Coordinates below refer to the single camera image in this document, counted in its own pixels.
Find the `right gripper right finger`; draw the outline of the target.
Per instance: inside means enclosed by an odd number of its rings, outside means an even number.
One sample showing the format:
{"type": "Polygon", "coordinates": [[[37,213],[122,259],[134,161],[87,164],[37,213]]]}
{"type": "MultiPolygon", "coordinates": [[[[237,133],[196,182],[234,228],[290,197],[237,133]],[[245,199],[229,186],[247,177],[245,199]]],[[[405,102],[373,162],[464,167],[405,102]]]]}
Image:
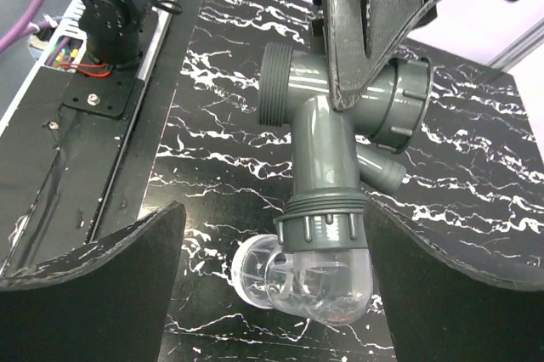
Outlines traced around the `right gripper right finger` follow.
{"type": "Polygon", "coordinates": [[[541,361],[543,270],[469,246],[377,201],[364,226],[399,361],[541,361]]]}

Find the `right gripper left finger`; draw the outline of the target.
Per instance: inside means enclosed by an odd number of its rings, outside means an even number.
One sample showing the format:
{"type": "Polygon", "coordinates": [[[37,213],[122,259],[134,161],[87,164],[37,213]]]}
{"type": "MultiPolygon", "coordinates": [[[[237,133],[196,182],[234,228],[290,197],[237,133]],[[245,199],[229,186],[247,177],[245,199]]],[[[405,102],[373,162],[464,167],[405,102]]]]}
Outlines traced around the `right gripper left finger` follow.
{"type": "Polygon", "coordinates": [[[135,223],[1,280],[3,361],[156,361],[186,211],[135,223]]]}

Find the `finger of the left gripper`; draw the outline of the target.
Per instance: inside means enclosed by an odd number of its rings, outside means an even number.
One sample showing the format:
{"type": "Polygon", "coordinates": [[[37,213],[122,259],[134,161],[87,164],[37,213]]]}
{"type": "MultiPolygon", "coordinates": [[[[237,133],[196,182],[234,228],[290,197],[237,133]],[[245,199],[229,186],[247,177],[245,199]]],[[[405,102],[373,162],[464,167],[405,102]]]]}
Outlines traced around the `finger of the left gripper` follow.
{"type": "Polygon", "coordinates": [[[440,0],[357,0],[354,11],[354,55],[362,62],[352,69],[352,90],[362,91],[405,37],[436,17],[440,0]]]}
{"type": "Polygon", "coordinates": [[[336,110],[352,108],[407,34],[435,18],[433,2],[316,0],[323,12],[329,87],[336,110]]]}

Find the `dark grey pipe tee fitting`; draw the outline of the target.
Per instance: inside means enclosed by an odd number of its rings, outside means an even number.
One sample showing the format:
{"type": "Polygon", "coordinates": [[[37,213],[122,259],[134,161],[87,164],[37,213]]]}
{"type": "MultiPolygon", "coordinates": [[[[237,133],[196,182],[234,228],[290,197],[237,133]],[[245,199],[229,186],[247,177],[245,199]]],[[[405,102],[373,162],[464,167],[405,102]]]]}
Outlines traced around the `dark grey pipe tee fitting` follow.
{"type": "Polygon", "coordinates": [[[422,126],[433,84],[429,59],[392,59],[355,106],[332,107],[326,58],[270,42],[263,52],[258,123],[290,128],[293,194],[274,221],[284,252],[367,246],[362,184],[392,195],[404,152],[422,126]]]}

